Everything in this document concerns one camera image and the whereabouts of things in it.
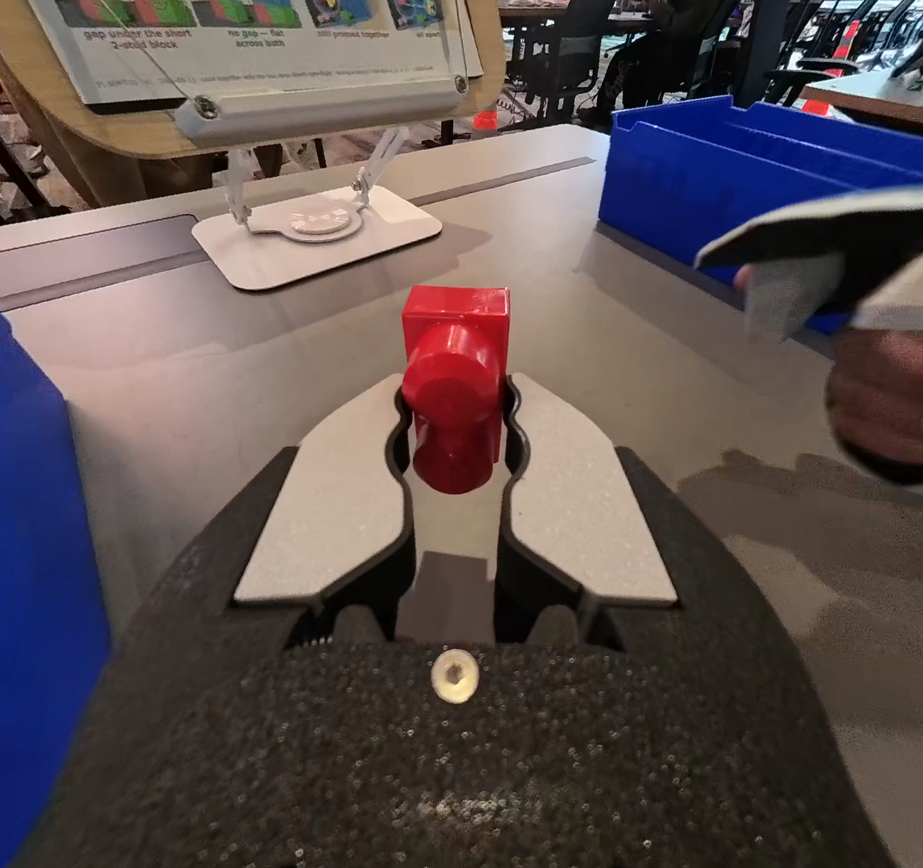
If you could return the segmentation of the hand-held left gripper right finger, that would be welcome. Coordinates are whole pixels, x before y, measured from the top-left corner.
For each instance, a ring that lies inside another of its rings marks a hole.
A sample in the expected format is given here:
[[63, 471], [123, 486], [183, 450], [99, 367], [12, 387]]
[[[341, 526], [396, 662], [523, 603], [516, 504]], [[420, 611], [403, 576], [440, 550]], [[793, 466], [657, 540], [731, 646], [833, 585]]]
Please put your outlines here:
[[614, 444], [527, 375], [507, 384], [500, 594], [529, 612], [674, 607], [675, 586]]

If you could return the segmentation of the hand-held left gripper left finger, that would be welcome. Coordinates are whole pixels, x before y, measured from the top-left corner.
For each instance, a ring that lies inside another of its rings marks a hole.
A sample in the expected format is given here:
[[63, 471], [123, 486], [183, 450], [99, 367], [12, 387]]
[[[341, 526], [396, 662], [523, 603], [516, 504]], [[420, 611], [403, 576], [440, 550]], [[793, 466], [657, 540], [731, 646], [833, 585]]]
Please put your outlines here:
[[387, 376], [301, 439], [237, 605], [397, 608], [416, 572], [401, 381]]

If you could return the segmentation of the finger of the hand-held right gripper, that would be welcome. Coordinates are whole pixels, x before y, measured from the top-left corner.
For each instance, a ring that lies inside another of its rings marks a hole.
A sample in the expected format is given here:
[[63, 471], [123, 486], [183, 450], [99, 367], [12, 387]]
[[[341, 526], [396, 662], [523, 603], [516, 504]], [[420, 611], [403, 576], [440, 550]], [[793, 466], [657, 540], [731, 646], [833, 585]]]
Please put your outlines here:
[[922, 274], [895, 274], [860, 301], [849, 327], [864, 331], [922, 331]]
[[698, 251], [700, 270], [749, 268], [748, 332], [786, 339], [898, 273], [921, 273], [922, 190], [878, 189], [759, 215]]

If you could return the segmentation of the blue storage bin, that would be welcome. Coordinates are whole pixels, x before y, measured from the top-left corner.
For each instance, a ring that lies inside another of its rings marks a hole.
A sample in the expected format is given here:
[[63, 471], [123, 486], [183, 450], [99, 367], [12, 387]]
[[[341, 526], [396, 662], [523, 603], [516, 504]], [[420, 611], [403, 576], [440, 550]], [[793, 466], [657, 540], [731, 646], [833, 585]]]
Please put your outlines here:
[[1, 318], [1, 865], [48, 803], [110, 624], [61, 392]]
[[[613, 115], [599, 219], [697, 269], [700, 249], [759, 215], [921, 179], [920, 136], [763, 102], [682, 101]], [[731, 285], [742, 268], [700, 271]], [[806, 325], [847, 323], [827, 312]]]

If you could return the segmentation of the red mega block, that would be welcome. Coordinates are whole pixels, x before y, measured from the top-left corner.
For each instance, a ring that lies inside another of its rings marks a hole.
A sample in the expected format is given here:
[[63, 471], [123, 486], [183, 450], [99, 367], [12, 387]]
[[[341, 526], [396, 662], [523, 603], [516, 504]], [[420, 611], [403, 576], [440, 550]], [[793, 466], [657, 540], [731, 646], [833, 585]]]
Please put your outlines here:
[[511, 330], [506, 287], [415, 285], [401, 312], [412, 413], [412, 465], [433, 490], [489, 482], [500, 458]]

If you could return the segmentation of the person's right hand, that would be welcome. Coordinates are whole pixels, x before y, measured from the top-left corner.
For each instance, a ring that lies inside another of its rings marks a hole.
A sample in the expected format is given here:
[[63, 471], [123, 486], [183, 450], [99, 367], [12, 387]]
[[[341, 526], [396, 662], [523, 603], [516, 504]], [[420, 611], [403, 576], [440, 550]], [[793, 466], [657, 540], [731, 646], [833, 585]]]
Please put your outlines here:
[[922, 333], [843, 331], [825, 391], [837, 440], [864, 461], [922, 465]]

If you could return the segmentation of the dark wooden table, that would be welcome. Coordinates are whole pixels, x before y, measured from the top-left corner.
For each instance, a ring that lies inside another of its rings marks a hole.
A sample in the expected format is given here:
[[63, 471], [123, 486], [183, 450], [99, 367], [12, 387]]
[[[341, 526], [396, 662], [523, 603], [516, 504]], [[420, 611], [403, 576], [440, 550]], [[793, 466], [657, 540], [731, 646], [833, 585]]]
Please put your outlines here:
[[[541, 4], [499, 4], [501, 28], [512, 30], [545, 25], [562, 20], [569, 4], [560, 0], [549, 0]], [[637, 11], [613, 11], [608, 16], [602, 31], [604, 36], [635, 34], [645, 29], [651, 21], [649, 15]]]

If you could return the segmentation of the instruction board on white stand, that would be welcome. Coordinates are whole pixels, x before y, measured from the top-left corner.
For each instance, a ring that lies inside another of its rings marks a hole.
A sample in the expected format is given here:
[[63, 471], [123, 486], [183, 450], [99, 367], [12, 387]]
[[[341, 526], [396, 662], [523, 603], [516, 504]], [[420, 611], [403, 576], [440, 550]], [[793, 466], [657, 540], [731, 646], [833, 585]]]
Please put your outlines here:
[[[242, 292], [435, 239], [382, 185], [407, 126], [499, 95], [498, 0], [2, 0], [6, 68], [97, 148], [142, 160], [227, 153], [228, 212], [195, 242]], [[249, 201], [256, 148], [383, 129], [345, 187]]]

